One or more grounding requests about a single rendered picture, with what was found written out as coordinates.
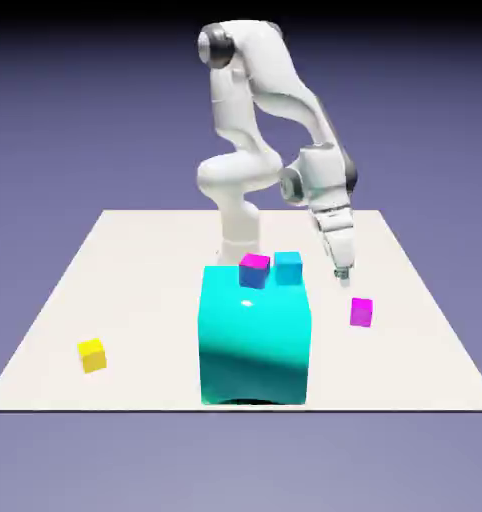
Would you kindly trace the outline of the small blue cube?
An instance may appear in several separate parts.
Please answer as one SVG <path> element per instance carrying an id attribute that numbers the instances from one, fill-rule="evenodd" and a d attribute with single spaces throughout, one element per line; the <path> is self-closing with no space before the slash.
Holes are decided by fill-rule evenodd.
<path id="1" fill-rule="evenodd" d="M 247 253 L 239 263 L 239 285 L 254 289 L 263 289 L 270 272 L 269 256 Z"/>

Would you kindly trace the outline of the small cyan cube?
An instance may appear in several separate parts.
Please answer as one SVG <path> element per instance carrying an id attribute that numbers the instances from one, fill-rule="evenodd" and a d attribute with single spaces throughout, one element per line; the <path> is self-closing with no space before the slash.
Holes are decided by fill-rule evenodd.
<path id="1" fill-rule="evenodd" d="M 303 262 L 298 251 L 279 251 L 274 254 L 275 280 L 279 285 L 299 285 L 303 280 Z"/>

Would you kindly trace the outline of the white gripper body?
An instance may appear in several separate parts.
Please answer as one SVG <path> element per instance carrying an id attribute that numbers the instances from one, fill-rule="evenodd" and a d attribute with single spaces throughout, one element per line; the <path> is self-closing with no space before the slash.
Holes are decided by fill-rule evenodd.
<path id="1" fill-rule="evenodd" d="M 348 272 L 355 261 L 352 211 L 329 210 L 316 212 L 315 222 L 336 271 Z"/>

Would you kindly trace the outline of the small yellow cube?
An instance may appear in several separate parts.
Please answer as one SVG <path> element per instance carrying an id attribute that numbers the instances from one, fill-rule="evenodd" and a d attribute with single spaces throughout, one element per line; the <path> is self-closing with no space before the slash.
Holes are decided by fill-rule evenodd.
<path id="1" fill-rule="evenodd" d="M 100 339 L 80 342 L 77 349 L 85 374 L 104 369 L 107 366 L 105 349 Z"/>

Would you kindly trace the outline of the small magenta cube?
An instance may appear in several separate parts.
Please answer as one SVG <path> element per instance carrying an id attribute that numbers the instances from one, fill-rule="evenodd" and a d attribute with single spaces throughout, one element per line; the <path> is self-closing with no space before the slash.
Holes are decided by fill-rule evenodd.
<path id="1" fill-rule="evenodd" d="M 373 301 L 367 298 L 353 297 L 351 301 L 350 325 L 370 327 L 373 315 Z"/>

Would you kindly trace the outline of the large cyan box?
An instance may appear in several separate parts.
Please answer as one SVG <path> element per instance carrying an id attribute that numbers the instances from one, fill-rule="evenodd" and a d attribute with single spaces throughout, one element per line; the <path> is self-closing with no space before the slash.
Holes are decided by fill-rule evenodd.
<path id="1" fill-rule="evenodd" d="M 303 282 L 239 285 L 234 266 L 204 268 L 198 312 L 202 401 L 302 405 L 306 401 L 312 315 Z"/>

